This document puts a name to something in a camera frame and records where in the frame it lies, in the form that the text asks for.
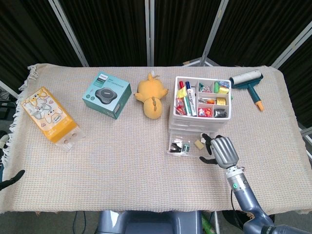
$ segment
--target teal product box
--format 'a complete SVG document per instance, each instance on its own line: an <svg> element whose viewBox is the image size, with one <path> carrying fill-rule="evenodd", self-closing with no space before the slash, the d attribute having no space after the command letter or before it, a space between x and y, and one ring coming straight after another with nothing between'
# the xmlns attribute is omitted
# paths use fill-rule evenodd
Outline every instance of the teal product box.
<svg viewBox="0 0 312 234"><path fill-rule="evenodd" d="M117 119L130 95L128 82L99 72L82 99L88 107Z"/></svg>

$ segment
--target white organizer box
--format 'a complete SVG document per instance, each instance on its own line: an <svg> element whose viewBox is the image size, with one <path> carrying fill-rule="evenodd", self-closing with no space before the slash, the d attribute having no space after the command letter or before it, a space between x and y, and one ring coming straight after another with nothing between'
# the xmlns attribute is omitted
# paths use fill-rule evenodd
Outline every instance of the white organizer box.
<svg viewBox="0 0 312 234"><path fill-rule="evenodd" d="M190 82L191 87L195 88L196 93L196 111L198 108L210 108L212 116L215 109L225 109L227 112L226 118L214 118L214 117L191 117L181 116L176 112L174 108L176 106L176 93L180 89L179 82L182 81L185 86L185 82ZM216 94L216 93L203 93L199 92L199 83L205 86L210 86L210 90L214 90L214 82L226 81L229 83L230 90L228 94ZM226 105L213 105L198 103L198 98L225 98ZM188 131L188 132L206 132L214 133L218 131L227 121L231 119L231 82L224 79L209 79L209 78L194 78L194 77L176 77L175 78L175 92L173 101L170 105L169 116L169 131Z"/></svg>

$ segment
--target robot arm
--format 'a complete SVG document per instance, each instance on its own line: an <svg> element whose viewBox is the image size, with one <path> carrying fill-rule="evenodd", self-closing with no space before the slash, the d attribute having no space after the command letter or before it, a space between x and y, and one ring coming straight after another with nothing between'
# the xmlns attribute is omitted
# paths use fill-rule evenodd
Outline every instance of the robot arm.
<svg viewBox="0 0 312 234"><path fill-rule="evenodd" d="M245 234L308 234L288 226L274 227L273 221L265 214L254 196L244 172L236 166L239 158L230 139L220 135L212 139L207 134L202 134L202 137L206 140L209 154L213 152L215 159L206 160L203 157L200 159L205 163L218 164L226 169L226 178L239 206L243 211L254 215L254 219L244 224Z"/></svg>

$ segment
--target teal handle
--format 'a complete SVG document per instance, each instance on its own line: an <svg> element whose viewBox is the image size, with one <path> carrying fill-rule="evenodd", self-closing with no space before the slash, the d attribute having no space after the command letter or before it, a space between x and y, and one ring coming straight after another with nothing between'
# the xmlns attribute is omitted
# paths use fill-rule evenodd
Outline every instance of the teal handle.
<svg viewBox="0 0 312 234"><path fill-rule="evenodd" d="M257 92L254 90L254 88L248 84L248 91L250 93L250 96L252 96L253 102L256 103L257 101L261 101L261 99L259 98Z"/></svg>

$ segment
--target lint roller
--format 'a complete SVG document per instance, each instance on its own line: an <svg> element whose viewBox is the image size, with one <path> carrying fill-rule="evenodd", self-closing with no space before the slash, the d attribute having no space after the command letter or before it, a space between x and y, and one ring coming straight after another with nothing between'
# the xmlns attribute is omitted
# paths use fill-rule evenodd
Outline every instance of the lint roller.
<svg viewBox="0 0 312 234"><path fill-rule="evenodd" d="M250 96L252 96L253 102L259 107L260 111L263 111L264 108L262 106L261 99L259 98L257 92L254 90L254 86L258 84L262 78L263 75L258 69L230 78L232 88L248 89Z"/></svg>

